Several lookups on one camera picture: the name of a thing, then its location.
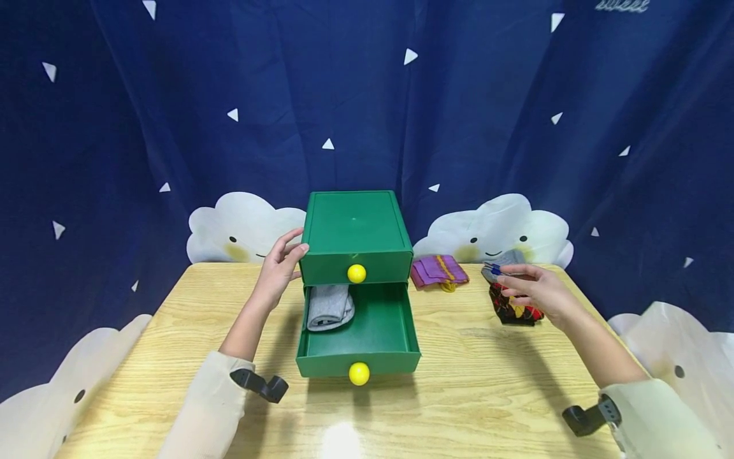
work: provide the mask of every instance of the blue backdrop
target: blue backdrop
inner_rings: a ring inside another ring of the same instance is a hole
[[[232,191],[305,209],[314,190],[394,189],[414,242],[521,193],[568,222],[568,270],[606,317],[665,300],[734,331],[733,15],[0,2],[0,401],[88,331],[152,314],[189,265],[189,215]]]

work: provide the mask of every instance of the blue clip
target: blue clip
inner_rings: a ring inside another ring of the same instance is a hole
[[[505,275],[505,274],[504,274],[504,273],[502,272],[502,270],[500,269],[500,265],[498,265],[498,264],[494,264],[494,263],[489,263],[489,264],[487,264],[487,267],[489,267],[489,268],[490,268],[490,272],[491,272],[491,273],[492,273],[493,275]]]

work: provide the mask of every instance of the green drawer unit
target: green drawer unit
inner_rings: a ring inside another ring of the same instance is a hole
[[[369,374],[415,371],[421,350],[415,335],[406,283],[349,286],[355,316],[339,328],[311,332],[308,304],[313,287],[305,287],[305,310],[296,364],[303,377],[348,377],[353,364]]]
[[[307,286],[407,282],[413,247],[392,191],[313,192],[300,262]],[[361,270],[355,281],[350,267]]]

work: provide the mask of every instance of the finger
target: finger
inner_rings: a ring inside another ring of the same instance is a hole
[[[533,300],[530,297],[515,298],[512,300],[515,306],[532,306]]]
[[[526,281],[524,279],[518,279],[511,275],[501,275],[497,277],[497,282],[504,285],[508,289],[522,292],[522,294],[528,294],[533,285],[535,285],[536,281]]]
[[[285,233],[281,237],[277,238],[277,241],[275,241],[275,244],[273,245],[273,248],[270,249],[270,252],[268,252],[267,257],[265,258],[271,258],[271,259],[279,259],[279,255],[286,249],[286,244],[288,244],[290,241],[292,241],[295,237],[303,234],[303,228],[294,228],[290,230],[289,232]]]
[[[508,264],[506,266],[500,266],[500,271],[505,274],[529,275],[534,279],[540,279],[547,272],[547,270],[534,264]]]
[[[296,265],[300,259],[303,258],[306,252],[308,252],[308,244],[298,244],[298,247],[294,247],[283,260],[283,263],[278,266],[281,266],[281,269],[286,272],[293,272],[296,269]]]
[[[519,294],[522,294],[520,293],[520,290],[515,289],[505,289],[502,291],[503,297],[517,297]]]
[[[301,245],[300,242],[296,242],[294,244],[288,244],[288,245],[286,245],[286,248],[283,249],[283,255],[284,256],[285,255],[288,255],[291,252],[291,250],[293,250],[294,248],[298,247],[299,245]]]

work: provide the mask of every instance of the gray sock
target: gray sock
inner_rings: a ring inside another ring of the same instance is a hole
[[[346,324],[354,316],[355,304],[348,285],[322,285],[311,289],[308,330],[332,330]]]

